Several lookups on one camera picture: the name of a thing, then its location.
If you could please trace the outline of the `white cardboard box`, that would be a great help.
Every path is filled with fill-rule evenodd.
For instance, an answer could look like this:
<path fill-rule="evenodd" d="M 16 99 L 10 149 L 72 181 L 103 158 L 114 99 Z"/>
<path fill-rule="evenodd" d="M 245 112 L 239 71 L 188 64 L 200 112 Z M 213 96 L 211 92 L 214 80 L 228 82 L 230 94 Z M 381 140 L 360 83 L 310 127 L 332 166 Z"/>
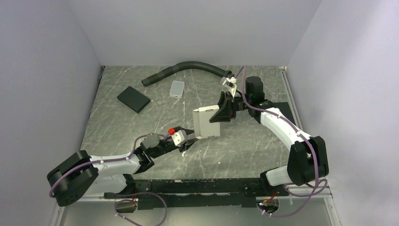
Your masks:
<path fill-rule="evenodd" d="M 220 123 L 209 121 L 218 110 L 218 105 L 211 105 L 200 107 L 192 111 L 194 134 L 196 138 L 205 139 L 220 136 Z"/>

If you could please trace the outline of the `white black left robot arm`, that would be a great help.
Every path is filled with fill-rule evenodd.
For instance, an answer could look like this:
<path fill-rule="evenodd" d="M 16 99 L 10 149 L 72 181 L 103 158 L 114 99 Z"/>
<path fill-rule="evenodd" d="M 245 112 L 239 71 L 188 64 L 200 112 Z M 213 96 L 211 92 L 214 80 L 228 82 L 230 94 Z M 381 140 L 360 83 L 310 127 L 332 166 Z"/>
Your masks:
<path fill-rule="evenodd" d="M 60 207 L 89 194 L 114 193 L 128 198 L 136 189 L 134 174 L 147 171 L 155 158 L 173 150 L 183 153 L 198 139 L 194 130 L 174 127 L 166 135 L 139 136 L 132 151 L 126 154 L 95 156 L 85 150 L 77 151 L 47 174 L 49 196 Z"/>

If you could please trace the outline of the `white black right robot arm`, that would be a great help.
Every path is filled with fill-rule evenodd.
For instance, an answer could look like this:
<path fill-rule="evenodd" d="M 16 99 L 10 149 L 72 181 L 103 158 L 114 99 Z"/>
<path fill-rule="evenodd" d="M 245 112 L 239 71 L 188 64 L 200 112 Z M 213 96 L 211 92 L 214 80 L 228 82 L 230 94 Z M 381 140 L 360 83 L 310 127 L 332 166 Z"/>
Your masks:
<path fill-rule="evenodd" d="M 318 182 L 329 174 L 326 143 L 320 136 L 313 137 L 300 130 L 285 113 L 286 102 L 274 103 L 265 98 L 263 83 L 259 77 L 245 79 L 243 92 L 237 91 L 236 78 L 223 77 L 221 83 L 228 90 L 221 92 L 218 111 L 210 122 L 230 122 L 238 111 L 247 110 L 258 123 L 271 130 L 289 150 L 286 166 L 261 173 L 259 189 L 264 195 L 271 195 L 280 185 L 304 185 Z"/>

